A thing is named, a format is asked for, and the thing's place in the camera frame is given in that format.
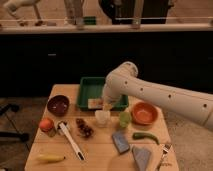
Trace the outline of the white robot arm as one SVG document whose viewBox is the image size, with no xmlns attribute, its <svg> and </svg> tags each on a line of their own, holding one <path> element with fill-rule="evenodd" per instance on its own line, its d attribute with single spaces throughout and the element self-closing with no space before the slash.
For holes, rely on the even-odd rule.
<svg viewBox="0 0 213 171">
<path fill-rule="evenodd" d="M 147 82 L 137 78 L 137 66 L 126 61 L 105 78 L 102 99 L 115 105 L 122 95 L 133 96 L 180 114 L 213 132 L 213 94 Z"/>
</svg>

